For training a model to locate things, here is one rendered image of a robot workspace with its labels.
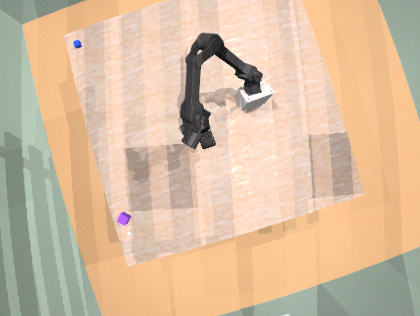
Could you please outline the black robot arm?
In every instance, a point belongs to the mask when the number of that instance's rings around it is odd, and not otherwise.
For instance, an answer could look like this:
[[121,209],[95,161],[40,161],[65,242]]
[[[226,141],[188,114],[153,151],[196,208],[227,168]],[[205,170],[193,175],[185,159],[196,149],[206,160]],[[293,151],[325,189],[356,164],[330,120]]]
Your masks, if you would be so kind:
[[[197,55],[197,53],[201,52]],[[182,142],[196,149],[201,138],[201,131],[209,127],[211,112],[202,109],[199,101],[201,66],[213,55],[216,55],[233,69],[241,80],[244,80],[245,92],[248,96],[262,93],[260,81],[263,73],[256,66],[243,62],[225,46],[224,40],[217,33],[201,32],[191,46],[191,51],[186,57],[185,98],[181,103],[180,125]]]

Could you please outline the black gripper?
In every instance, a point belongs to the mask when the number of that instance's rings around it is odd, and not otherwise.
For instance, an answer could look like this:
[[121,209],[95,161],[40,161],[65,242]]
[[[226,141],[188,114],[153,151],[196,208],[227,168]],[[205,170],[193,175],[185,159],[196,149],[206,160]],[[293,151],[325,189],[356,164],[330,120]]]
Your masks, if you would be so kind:
[[201,131],[201,135],[203,135],[201,140],[200,140],[200,144],[201,144],[202,149],[207,149],[207,148],[210,148],[210,147],[213,147],[213,146],[216,145],[214,136],[213,136],[212,131],[210,129],[211,129],[211,127],[210,127],[210,124],[209,124],[209,127],[206,130]]

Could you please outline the small purple block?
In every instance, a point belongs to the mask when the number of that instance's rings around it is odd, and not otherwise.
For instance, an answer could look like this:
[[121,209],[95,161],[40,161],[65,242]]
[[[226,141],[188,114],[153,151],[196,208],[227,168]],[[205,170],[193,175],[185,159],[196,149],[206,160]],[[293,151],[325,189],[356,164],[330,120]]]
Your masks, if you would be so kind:
[[123,212],[118,216],[117,222],[125,226],[130,221],[131,217],[132,217],[131,215]]

